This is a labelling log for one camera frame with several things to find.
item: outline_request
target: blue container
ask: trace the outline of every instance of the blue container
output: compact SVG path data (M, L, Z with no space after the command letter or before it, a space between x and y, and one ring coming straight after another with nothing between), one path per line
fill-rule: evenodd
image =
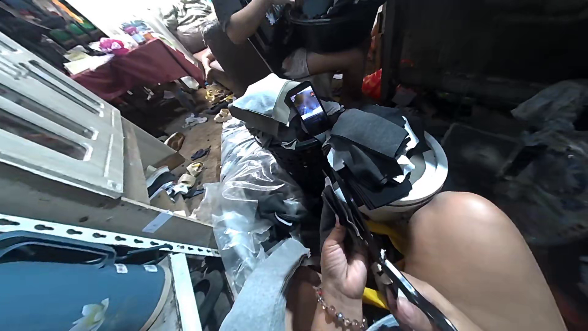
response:
M10 245L0 257L30 244L103 256L95 264L0 263L3 331L139 331L153 322L166 299L169 272L154 265L115 264L109 246L15 231L0 234L0 249L3 239Z

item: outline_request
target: sticker label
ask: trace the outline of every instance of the sticker label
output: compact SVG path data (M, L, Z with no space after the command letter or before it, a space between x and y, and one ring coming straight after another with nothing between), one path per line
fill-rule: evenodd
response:
M115 263L114 266L116 267L116 273L127 273L127 272L129 272L129 269L124 264Z
M149 222L149 224L147 224L143 228L143 232L155 233L157 229L159 229L162 225L165 224L165 222L167 222L172 217L172 215L173 213L169 210L159 213L157 217L155 217L151 222Z
M144 265L143 268L145 268L145 271L147 272L157 272L157 266L154 266L152 264Z

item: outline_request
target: white bucket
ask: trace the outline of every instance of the white bucket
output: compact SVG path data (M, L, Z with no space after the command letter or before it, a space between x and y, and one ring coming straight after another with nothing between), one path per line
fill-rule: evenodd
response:
M421 163L424 163L424 172L418 178L412 177L413 174L419 172L417 171L419 166L416 164L418 160L415 160L418 156L413 156L410 160L415 163L416 168L411 174L412 189L409 194L400 200L374 210L368 210L365 206L362 206L360 210L372 220L393 220L397 218L397 213L416 210L429 202L443 187L443 183L447 179L447 157L441 145L427 132L425 132L425 140L431 150L422 154Z

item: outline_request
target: white cabinet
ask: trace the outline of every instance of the white cabinet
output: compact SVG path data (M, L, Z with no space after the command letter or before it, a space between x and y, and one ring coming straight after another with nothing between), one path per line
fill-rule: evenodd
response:
M0 33L0 161L118 198L121 115Z

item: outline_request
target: yellow fabric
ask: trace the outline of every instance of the yellow fabric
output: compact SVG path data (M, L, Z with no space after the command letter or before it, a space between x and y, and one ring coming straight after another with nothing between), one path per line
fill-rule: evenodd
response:
M388 309L386 305L386 298L380 292L369 288L363 289L362 301L378 308Z
M407 240L407 228L398 224L394 226L389 226L385 223L374 222L374 221L367 221L367 227L371 232L377 234L384 234L390 238L390 241L394 245L394 247L404 254L406 249L408 248L408 240Z

